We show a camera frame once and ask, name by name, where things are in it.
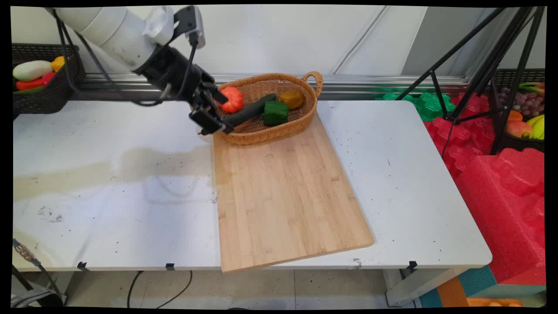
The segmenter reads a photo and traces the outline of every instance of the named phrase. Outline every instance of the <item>table leg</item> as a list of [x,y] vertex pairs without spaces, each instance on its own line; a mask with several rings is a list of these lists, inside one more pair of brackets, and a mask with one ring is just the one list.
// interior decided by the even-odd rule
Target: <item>table leg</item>
[[467,268],[416,269],[405,279],[397,280],[401,278],[399,269],[385,269],[388,305],[405,306],[466,270]]

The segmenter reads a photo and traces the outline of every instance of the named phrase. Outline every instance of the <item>banana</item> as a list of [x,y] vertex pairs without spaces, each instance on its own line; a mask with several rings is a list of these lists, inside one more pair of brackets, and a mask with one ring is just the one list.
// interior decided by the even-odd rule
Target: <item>banana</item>
[[545,134],[545,117],[543,115],[542,118],[538,119],[533,125],[533,133],[531,134],[532,136],[531,138],[542,140],[544,134]]
[[531,118],[531,119],[527,120],[527,124],[530,125],[530,126],[532,127],[533,125],[535,125],[535,123],[536,123],[539,119],[544,118],[544,117],[545,117],[545,115],[540,115],[540,116],[536,116],[536,117],[534,117],[534,118]]

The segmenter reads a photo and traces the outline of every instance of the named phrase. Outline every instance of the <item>orange tomato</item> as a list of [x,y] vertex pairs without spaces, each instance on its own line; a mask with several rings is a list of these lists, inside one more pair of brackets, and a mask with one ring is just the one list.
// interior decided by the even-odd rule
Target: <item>orange tomato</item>
[[242,104],[244,103],[244,97],[242,92],[236,87],[225,87],[221,91],[223,95],[229,98],[229,101],[220,104],[221,109],[224,112],[235,113],[242,109]]

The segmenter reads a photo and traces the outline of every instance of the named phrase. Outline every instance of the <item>red pepper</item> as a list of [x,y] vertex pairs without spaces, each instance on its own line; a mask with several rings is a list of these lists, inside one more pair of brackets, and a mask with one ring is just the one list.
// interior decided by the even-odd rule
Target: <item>red pepper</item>
[[43,83],[45,83],[45,85],[52,80],[52,78],[54,77],[54,75],[56,74],[56,72],[51,72],[51,73],[47,73],[45,75],[42,76],[42,81]]
[[224,112],[235,113],[242,109],[244,97],[242,92],[236,87],[225,87],[221,93],[229,98],[229,101],[220,104]]
[[45,82],[43,82],[42,78],[29,80],[29,81],[26,81],[26,82],[24,82],[22,80],[19,80],[19,81],[16,82],[16,88],[19,91],[26,91],[28,89],[41,87],[43,85],[45,85]]

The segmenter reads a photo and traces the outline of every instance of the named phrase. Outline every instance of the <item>fruit basket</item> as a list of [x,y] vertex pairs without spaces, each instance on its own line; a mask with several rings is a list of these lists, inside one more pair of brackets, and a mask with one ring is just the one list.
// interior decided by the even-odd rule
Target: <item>fruit basket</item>
[[[498,69],[494,72],[494,76],[492,77],[494,84],[496,85],[496,90],[494,91],[492,87],[489,87],[489,96],[488,101],[490,104],[490,110],[496,110],[503,106],[502,101],[499,100],[499,93],[502,92],[503,88],[511,88],[513,84],[513,80],[516,75],[516,69]],[[545,82],[545,70],[544,69],[525,69],[523,74],[521,75],[521,79],[519,80],[520,83],[524,82]],[[544,109],[539,112],[540,115],[543,115]],[[527,121],[530,117],[524,117],[523,120]],[[500,123],[502,123],[502,113],[492,115],[492,124],[494,126],[494,131],[497,132],[499,129]],[[534,148],[544,153],[545,151],[545,141],[538,140],[538,139],[522,139],[519,137],[515,137],[509,134],[506,130],[504,130],[504,134],[502,135],[502,139],[498,144],[498,151],[504,148],[514,148],[516,150],[522,151],[525,148]]]
[[[68,62],[70,64],[71,77],[76,83],[80,83],[85,77],[85,70],[79,57],[79,47],[68,49]],[[62,56],[61,45],[48,44],[12,44],[12,70],[16,65],[34,61],[45,60],[53,61],[56,57]],[[14,116],[20,113],[48,114],[59,112],[74,90],[69,86],[67,80],[66,66],[62,67],[45,87],[36,93],[14,94],[13,112]],[[12,90],[17,91],[16,79],[12,77]]]
[[[310,76],[316,79],[316,90],[313,90],[312,86],[306,81]],[[288,112],[287,123],[268,127],[263,124],[261,117],[254,117],[235,127],[234,131],[230,134],[222,132],[215,134],[231,143],[248,145],[303,130],[310,125],[312,118],[314,118],[318,105],[318,96],[323,85],[324,80],[318,72],[309,72],[302,78],[281,73],[261,74],[225,83],[219,86],[220,90],[230,86],[236,87],[242,92],[244,96],[243,109],[269,93],[279,95],[289,89],[300,91],[304,95],[304,103],[300,108]],[[216,107],[222,117],[230,115],[219,106]]]

